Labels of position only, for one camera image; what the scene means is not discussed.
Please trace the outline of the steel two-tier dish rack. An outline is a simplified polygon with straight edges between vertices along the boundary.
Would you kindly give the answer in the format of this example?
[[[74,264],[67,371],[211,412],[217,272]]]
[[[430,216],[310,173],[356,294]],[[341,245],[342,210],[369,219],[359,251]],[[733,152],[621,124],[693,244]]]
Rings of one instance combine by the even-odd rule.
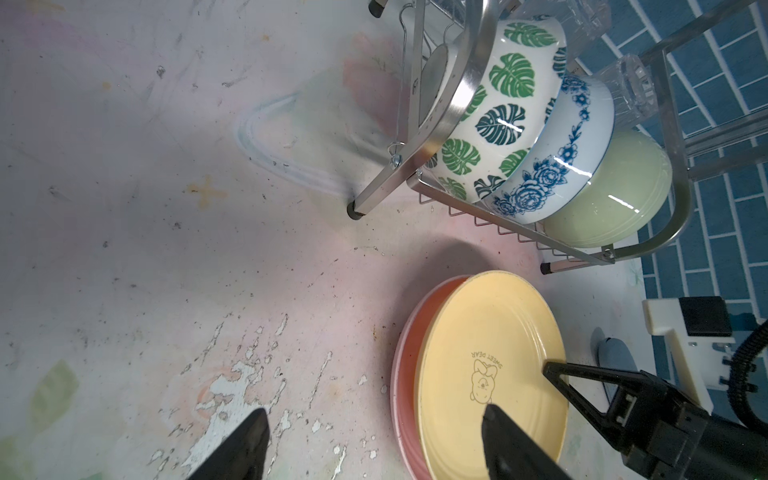
[[[664,134],[664,146],[673,170],[671,191],[675,200],[668,223],[647,241],[620,248],[606,245],[597,253],[586,253],[559,242],[533,227],[506,220],[481,207],[453,198],[442,187],[423,180],[420,168],[453,133],[468,109],[472,95],[480,85],[481,73],[489,63],[492,40],[497,32],[497,23],[502,11],[513,8],[515,5],[513,1],[466,2],[464,31],[459,38],[457,63],[447,75],[447,88],[438,96],[433,112],[422,117],[419,102],[426,4],[423,1],[417,2],[414,29],[406,34],[404,41],[405,46],[412,47],[414,50],[410,64],[411,79],[407,87],[410,109],[402,117],[408,126],[407,141],[403,146],[395,149],[390,162],[381,173],[348,204],[347,213],[351,219],[361,219],[401,184],[407,184],[412,190],[429,200],[448,206],[450,211],[475,217],[479,226],[494,224],[500,234],[514,233],[519,241],[533,242],[538,249],[550,251],[555,255],[555,260],[541,265],[542,274],[547,275],[593,265],[610,265],[618,261],[650,255],[660,250],[678,237],[689,223],[693,213],[692,189],[696,182],[744,165],[766,161],[767,148],[756,146],[749,151],[725,157],[701,167],[691,167],[687,163],[691,157],[763,135],[767,131],[766,108],[754,110],[740,118],[690,136],[684,136],[680,127],[668,72],[667,56],[750,5],[747,1],[724,1],[659,41],[640,56],[641,62],[651,70],[658,100],[659,121]]]

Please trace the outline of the pink plate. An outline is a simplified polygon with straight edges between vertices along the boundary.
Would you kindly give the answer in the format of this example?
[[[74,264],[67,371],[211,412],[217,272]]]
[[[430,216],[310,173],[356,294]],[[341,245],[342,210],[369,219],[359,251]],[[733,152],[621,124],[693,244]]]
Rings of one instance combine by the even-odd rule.
[[[434,316],[469,275],[447,279],[426,294],[400,333],[391,368],[390,410],[401,458],[412,479],[430,479],[415,418],[415,375],[422,342]]]

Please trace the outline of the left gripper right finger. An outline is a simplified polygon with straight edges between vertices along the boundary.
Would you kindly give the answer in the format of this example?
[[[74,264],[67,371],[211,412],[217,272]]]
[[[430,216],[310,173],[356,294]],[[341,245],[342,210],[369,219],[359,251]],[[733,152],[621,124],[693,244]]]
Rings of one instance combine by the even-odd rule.
[[[552,460],[499,406],[488,404],[481,426],[483,452],[491,480],[569,480]]]

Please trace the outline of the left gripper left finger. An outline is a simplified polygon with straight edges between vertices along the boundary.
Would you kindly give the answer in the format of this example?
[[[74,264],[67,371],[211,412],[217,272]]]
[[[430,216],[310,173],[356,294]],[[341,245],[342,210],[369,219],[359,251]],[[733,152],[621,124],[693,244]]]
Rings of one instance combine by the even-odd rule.
[[[189,480],[260,480],[270,441],[264,408],[250,413],[188,477]]]

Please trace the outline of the yellow plate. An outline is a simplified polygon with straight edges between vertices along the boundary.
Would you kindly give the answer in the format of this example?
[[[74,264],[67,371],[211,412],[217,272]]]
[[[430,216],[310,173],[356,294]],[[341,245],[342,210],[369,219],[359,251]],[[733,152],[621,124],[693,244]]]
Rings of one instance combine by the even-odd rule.
[[[494,270],[463,282],[435,315],[415,376],[415,416],[431,476],[488,478],[481,425],[489,404],[558,460],[568,402],[542,369],[565,358],[548,304],[524,278]]]

